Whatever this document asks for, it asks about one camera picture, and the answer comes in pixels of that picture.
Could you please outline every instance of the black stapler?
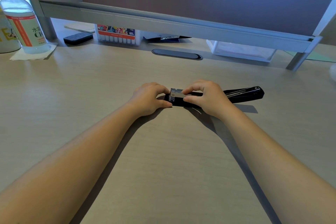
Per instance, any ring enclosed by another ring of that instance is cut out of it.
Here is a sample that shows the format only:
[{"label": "black stapler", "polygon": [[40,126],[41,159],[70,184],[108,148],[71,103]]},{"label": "black stapler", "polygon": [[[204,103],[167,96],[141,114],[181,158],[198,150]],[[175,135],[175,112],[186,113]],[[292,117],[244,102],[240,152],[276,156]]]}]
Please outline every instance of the black stapler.
[{"label": "black stapler", "polygon": [[[233,104],[262,99],[265,94],[263,89],[259,86],[237,90],[224,90],[223,92]],[[171,88],[170,94],[165,95],[165,100],[172,103],[173,106],[200,108],[198,105],[183,101],[183,98],[188,95],[202,96],[203,93],[193,91],[189,94],[183,94],[182,90]]]}]

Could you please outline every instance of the red stripe on label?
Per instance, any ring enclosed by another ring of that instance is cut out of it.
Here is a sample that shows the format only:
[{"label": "red stripe on label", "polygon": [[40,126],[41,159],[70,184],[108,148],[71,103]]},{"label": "red stripe on label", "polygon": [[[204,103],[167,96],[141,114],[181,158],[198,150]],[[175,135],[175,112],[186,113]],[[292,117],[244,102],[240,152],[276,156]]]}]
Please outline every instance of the red stripe on label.
[{"label": "red stripe on label", "polygon": [[24,30],[24,28],[23,28],[23,26],[20,22],[20,20],[14,19],[13,22],[14,22],[17,30],[19,31],[19,34],[21,35],[24,44],[28,47],[32,47],[32,43],[30,42],[30,40],[29,40],[29,38],[28,38],[28,36],[27,36],[27,34],[26,34],[26,32],[25,32],[25,30]]},{"label": "red stripe on label", "polygon": [[106,32],[106,31],[98,31],[99,35],[108,35],[108,36],[114,36],[114,37],[121,37],[125,39],[131,39],[134,40],[135,36],[133,35],[123,35],[123,34],[117,34],[117,33],[111,33],[111,32]]},{"label": "red stripe on label", "polygon": [[25,17],[13,17],[13,16],[6,15],[6,17],[11,20],[31,20],[35,18],[35,15],[25,16]]}]

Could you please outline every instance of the person's left arm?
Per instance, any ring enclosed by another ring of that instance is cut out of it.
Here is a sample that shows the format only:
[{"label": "person's left arm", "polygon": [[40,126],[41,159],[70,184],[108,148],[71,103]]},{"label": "person's left arm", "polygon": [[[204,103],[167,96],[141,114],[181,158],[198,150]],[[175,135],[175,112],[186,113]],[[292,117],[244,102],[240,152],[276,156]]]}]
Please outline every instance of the person's left arm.
[{"label": "person's left arm", "polygon": [[122,107],[47,156],[0,194],[0,223],[69,223],[140,116],[171,103],[157,83],[137,88]]}]

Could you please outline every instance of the white round object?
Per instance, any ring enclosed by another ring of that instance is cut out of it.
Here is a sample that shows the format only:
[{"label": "white round object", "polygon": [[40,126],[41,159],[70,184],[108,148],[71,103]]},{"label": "white round object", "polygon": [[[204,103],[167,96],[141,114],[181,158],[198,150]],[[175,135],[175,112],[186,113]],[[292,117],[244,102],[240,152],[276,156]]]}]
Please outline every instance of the white round object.
[{"label": "white round object", "polygon": [[330,77],[336,82],[336,64],[330,67],[329,73]]},{"label": "white round object", "polygon": [[0,9],[0,53],[14,52],[20,48],[21,44],[14,30]]}]

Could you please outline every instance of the wooden desk surface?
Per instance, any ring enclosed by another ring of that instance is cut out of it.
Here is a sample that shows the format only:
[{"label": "wooden desk surface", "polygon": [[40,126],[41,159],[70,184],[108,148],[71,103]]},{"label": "wooden desk surface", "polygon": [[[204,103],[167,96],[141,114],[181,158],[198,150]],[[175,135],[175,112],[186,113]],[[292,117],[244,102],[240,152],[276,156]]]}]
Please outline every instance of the wooden desk surface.
[{"label": "wooden desk surface", "polygon": [[[305,61],[293,73],[283,68],[291,57],[281,51],[260,66],[214,57],[205,40],[178,47],[204,59],[98,44],[60,46],[43,61],[0,54],[0,190],[125,103],[142,83],[184,88],[197,78],[223,89],[261,86],[265,97],[245,103],[258,111],[248,116],[336,185],[330,63]],[[270,223],[222,139],[186,109],[163,110],[130,138],[81,223]]]}]

